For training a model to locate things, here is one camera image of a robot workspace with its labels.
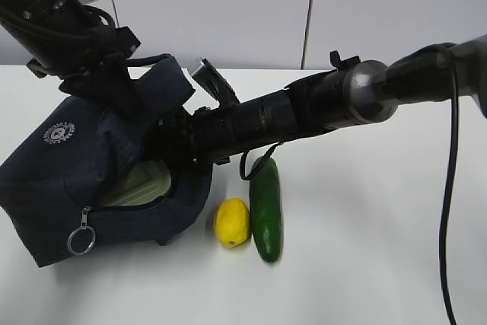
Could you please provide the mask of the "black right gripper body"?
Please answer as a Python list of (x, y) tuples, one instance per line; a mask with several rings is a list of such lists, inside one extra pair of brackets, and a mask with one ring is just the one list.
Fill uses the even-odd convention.
[(151, 131), (151, 159), (163, 161), (171, 170), (181, 170), (196, 165), (226, 165), (230, 157), (209, 160), (195, 153), (191, 137), (193, 116), (178, 107), (161, 117), (158, 126)]

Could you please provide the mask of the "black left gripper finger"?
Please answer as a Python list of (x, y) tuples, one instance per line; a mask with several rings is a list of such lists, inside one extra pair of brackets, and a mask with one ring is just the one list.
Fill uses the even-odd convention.
[(59, 59), (59, 90), (90, 103), (110, 107), (127, 117), (142, 113), (142, 101), (121, 56)]

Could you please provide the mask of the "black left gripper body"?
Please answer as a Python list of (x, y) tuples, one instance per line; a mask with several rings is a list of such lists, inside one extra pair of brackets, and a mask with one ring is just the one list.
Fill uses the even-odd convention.
[(96, 26), (86, 34), (36, 27), (27, 33), (27, 67), (60, 80), (60, 91), (132, 91), (127, 63), (141, 46), (128, 27)]

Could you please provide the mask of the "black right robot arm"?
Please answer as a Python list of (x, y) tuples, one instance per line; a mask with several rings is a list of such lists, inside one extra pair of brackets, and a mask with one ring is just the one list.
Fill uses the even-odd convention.
[(382, 123), (404, 104), (469, 96), (486, 109), (486, 38), (426, 46), (392, 65), (330, 55), (333, 70), (252, 100), (178, 113), (148, 141), (167, 164), (223, 163), (267, 145)]

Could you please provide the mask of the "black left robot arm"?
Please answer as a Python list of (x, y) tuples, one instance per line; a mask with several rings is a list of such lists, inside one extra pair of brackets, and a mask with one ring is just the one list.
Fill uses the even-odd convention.
[(1, 0), (1, 26), (31, 54), (38, 78), (61, 80), (60, 91), (134, 116), (142, 108), (128, 60), (141, 43), (96, 0)]

